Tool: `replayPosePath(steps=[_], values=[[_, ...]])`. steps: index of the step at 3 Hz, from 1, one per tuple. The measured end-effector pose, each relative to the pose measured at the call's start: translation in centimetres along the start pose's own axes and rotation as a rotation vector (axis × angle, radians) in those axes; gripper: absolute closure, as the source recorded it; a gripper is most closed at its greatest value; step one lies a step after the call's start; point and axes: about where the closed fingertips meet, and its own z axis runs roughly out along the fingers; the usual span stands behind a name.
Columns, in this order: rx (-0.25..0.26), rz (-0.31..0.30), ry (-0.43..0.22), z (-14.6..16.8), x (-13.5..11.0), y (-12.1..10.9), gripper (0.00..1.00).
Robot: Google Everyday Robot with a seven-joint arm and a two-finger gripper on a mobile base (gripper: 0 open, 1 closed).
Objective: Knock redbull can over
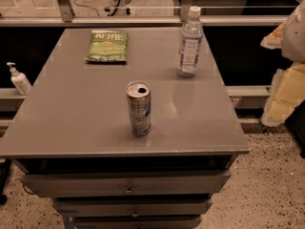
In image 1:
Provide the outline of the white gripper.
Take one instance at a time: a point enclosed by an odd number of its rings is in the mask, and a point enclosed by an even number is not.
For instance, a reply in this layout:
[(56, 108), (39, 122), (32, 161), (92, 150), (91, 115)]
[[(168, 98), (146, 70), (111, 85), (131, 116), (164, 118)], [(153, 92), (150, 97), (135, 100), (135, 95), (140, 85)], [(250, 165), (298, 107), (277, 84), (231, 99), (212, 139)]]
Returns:
[(294, 61), (289, 69), (276, 70), (261, 117), (263, 125), (277, 127), (305, 100), (305, 0), (286, 24), (280, 24), (262, 39), (260, 46), (270, 50), (281, 48), (282, 55)]

